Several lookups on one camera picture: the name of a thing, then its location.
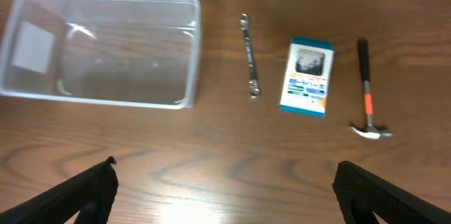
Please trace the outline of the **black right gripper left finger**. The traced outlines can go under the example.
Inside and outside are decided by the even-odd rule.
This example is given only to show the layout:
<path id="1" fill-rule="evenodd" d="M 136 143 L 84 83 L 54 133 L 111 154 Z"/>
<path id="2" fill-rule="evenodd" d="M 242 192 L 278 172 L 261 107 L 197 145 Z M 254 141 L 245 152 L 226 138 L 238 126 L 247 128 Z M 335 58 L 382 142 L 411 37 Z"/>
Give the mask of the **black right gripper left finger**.
<path id="1" fill-rule="evenodd" d="M 2 223 L 107 223 L 118 191 L 110 156 L 105 161 L 1 213 Z"/>

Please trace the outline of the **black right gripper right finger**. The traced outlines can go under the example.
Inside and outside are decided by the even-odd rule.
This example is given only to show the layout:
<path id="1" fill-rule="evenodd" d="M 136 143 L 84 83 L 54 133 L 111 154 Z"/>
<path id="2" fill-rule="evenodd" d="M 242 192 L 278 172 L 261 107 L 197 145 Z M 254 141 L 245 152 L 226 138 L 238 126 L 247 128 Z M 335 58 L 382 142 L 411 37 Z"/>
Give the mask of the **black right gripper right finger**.
<path id="1" fill-rule="evenodd" d="M 387 223 L 450 224 L 450 212 L 370 173 L 350 161 L 341 161 L 333 191 L 346 224 Z"/>

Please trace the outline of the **small claw hammer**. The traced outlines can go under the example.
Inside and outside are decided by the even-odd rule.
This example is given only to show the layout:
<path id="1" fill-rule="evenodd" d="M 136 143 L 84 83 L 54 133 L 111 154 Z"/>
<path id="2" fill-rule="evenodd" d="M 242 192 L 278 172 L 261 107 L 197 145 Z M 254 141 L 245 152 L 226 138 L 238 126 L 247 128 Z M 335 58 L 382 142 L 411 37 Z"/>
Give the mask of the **small claw hammer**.
<path id="1" fill-rule="evenodd" d="M 359 56 L 359 71 L 362 80 L 364 113 L 366 116 L 366 125 L 357 127 L 350 123 L 349 128 L 355 134 L 371 140 L 379 140 L 382 138 L 392 137 L 392 132 L 386 127 L 376 127 L 373 123 L 373 102 L 371 95 L 371 78 L 369 65 L 369 43 L 366 39 L 361 38 L 357 41 L 357 53 Z"/>

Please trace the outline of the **white and teal box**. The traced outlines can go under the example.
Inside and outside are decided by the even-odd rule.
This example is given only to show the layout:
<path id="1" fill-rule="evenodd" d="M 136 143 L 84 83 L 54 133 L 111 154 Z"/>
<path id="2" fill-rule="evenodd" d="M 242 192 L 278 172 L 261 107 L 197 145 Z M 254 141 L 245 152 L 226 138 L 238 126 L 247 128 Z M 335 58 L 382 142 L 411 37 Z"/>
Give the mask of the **white and teal box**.
<path id="1" fill-rule="evenodd" d="M 325 116 L 333 57 L 334 48 L 330 42 L 293 37 L 279 109 L 308 116 Z"/>

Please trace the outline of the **silver combination wrench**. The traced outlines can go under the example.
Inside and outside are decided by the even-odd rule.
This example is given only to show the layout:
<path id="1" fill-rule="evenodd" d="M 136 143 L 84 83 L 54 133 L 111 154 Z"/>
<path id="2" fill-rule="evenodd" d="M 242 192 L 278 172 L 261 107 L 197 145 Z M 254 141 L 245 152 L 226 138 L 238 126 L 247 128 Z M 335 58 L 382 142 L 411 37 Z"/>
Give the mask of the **silver combination wrench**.
<path id="1" fill-rule="evenodd" d="M 247 65 L 249 68 L 249 94 L 251 98 L 256 99 L 260 96 L 261 90 L 259 86 L 259 78 L 254 60 L 252 41 L 249 34 L 249 16 L 243 13 L 240 18 L 241 30 L 243 32 L 245 51 L 247 55 Z"/>

